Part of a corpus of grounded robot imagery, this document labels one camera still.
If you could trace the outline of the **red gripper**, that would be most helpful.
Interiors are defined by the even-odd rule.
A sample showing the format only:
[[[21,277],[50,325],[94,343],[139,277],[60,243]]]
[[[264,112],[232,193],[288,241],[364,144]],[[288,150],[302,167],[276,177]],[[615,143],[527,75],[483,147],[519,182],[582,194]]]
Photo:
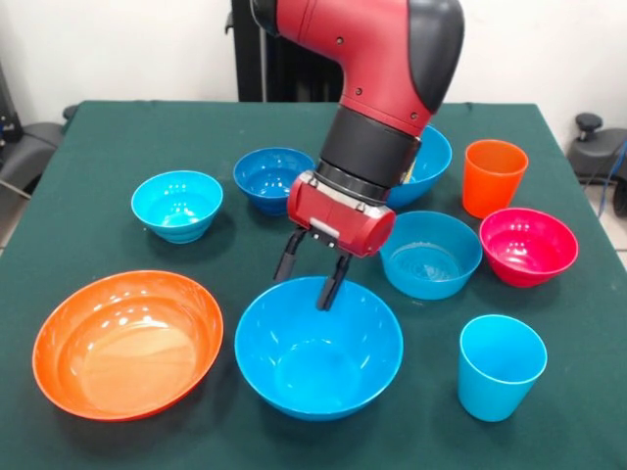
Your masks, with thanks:
[[[386,206],[374,206],[346,195],[318,180],[312,170],[302,172],[292,184],[287,212],[292,221],[304,228],[296,228],[288,239],[273,275],[275,282],[290,278],[296,252],[308,230],[320,232],[335,247],[349,253],[338,258],[316,302],[317,309],[326,311],[332,308],[352,255],[364,258],[376,254],[396,221],[396,213]]]

